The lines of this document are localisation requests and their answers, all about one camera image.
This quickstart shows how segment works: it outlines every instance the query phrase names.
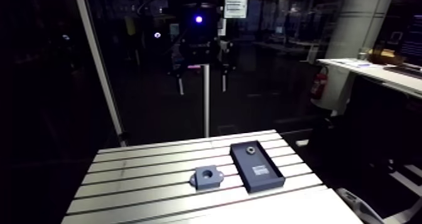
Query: dark floor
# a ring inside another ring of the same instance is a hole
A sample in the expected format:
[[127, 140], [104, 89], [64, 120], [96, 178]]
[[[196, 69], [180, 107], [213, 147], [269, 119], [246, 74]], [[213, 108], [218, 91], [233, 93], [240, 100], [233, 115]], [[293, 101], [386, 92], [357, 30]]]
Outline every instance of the dark floor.
[[304, 162], [312, 168], [318, 177], [329, 188], [346, 188], [359, 198], [362, 198], [382, 218], [389, 217], [410, 208], [418, 200], [418, 196], [396, 181], [385, 172], [378, 171], [369, 164], [359, 165], [338, 162], [339, 157], [348, 161], [345, 155], [325, 156], [320, 151], [319, 144], [309, 144], [298, 147], [296, 141], [313, 138], [313, 130], [300, 130], [280, 133], [288, 144], [301, 156]]

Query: white label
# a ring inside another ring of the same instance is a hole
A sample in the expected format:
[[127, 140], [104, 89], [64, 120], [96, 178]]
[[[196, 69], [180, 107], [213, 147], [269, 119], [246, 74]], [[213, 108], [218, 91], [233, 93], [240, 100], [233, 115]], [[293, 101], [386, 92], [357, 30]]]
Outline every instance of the white label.
[[219, 36], [225, 36], [225, 18], [219, 21]]
[[265, 167], [265, 165], [260, 165], [260, 166], [254, 166], [252, 167], [252, 170], [254, 170], [255, 176], [259, 176], [262, 174], [268, 174], [269, 171], [267, 169], [267, 167]]
[[225, 18], [246, 18], [247, 0], [225, 0]]

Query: white pillar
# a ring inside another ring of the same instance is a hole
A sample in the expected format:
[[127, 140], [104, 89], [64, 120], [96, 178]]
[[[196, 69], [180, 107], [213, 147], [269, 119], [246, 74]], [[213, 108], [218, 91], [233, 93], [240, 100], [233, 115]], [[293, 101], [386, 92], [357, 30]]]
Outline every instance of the white pillar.
[[325, 58], [356, 58], [372, 48], [391, 0], [345, 0]]
[[[360, 48], [373, 48], [391, 0], [345, 0], [325, 58], [356, 58]], [[328, 82], [320, 100], [312, 102], [343, 114], [355, 74], [329, 67]]]

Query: computer screen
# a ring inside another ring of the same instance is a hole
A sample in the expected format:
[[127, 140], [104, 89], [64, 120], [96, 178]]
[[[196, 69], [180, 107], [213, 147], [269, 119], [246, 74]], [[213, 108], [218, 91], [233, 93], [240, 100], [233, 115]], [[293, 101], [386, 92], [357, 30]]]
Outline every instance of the computer screen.
[[422, 66], [422, 14], [413, 16], [399, 52], [406, 62]]

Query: paper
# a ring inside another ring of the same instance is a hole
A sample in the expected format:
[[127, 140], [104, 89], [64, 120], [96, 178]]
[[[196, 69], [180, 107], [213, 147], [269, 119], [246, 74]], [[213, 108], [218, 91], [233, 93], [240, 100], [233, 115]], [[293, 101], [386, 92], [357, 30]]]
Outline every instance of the paper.
[[225, 0], [225, 18], [246, 18], [247, 0]]

